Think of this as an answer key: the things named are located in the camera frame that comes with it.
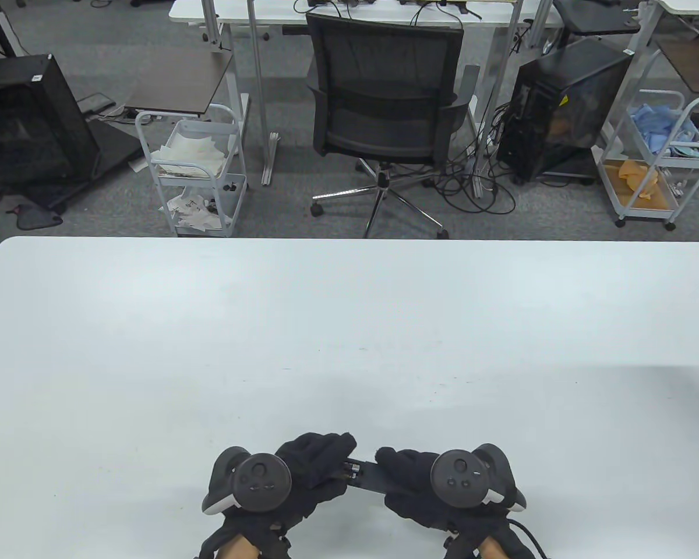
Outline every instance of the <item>computer tower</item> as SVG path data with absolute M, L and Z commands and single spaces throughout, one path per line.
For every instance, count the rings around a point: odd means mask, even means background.
M 51 54 L 0 59 L 0 189 L 88 181 L 100 149 Z
M 591 38 L 520 67 L 497 159 L 532 181 L 597 140 L 632 52 Z

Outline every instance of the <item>small brown table top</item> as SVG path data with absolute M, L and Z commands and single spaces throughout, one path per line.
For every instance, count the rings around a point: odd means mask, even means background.
M 699 94 L 699 40 L 659 41 L 658 45 L 687 87 Z
M 231 59 L 229 52 L 156 48 L 124 105 L 201 115 L 212 101 Z

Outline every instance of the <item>hand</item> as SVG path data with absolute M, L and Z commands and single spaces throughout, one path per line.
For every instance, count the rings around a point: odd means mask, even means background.
M 227 509 L 223 527 L 205 540 L 199 559 L 211 559 L 217 549 L 237 535 L 249 540 L 264 557 L 288 557 L 287 530 L 308 518 L 319 503 L 344 495 L 347 482 L 333 479 L 331 474 L 341 470 L 356 446 L 355 437 L 349 433 L 305 433 L 283 444 L 275 454 L 290 469 L 293 484 L 288 498 L 264 513 Z
M 389 493 L 385 505 L 398 516 L 412 519 L 424 527 L 458 532 L 459 536 L 448 547 L 446 557 L 470 556 L 485 539 L 493 537 L 510 559 L 533 559 L 533 554 L 510 530 L 507 509 L 496 505 L 455 508 L 435 495 L 430 471 L 437 456 L 434 452 L 397 452 L 389 447 L 378 449 L 378 465 L 398 485 L 413 492 L 413 495 Z

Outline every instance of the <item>office chair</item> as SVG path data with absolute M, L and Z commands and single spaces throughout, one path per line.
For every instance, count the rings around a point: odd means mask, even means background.
M 479 71 L 466 66 L 454 93 L 463 30 L 314 13 L 305 18 L 315 55 L 307 78 L 316 101 L 313 146 L 322 156 L 358 157 L 355 168 L 375 179 L 373 186 L 314 196 L 310 213 L 323 214 L 324 200 L 375 194 L 365 226 L 368 237 L 381 202 L 390 195 L 432 221 L 438 239 L 448 239 L 440 221 L 391 188 L 424 176 L 392 180 L 391 174 L 394 164 L 445 166 L 451 134 L 464 123 Z M 377 171 L 369 160 L 379 163 Z

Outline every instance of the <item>blue cloth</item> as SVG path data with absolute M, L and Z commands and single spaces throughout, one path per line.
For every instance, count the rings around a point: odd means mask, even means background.
M 630 111 L 630 115 L 647 147 L 653 154 L 657 154 L 663 149 L 679 114 L 667 105 L 650 107 L 644 104 L 639 109 Z M 678 130 L 674 141 L 693 141 L 695 133 L 696 127 L 687 119 Z

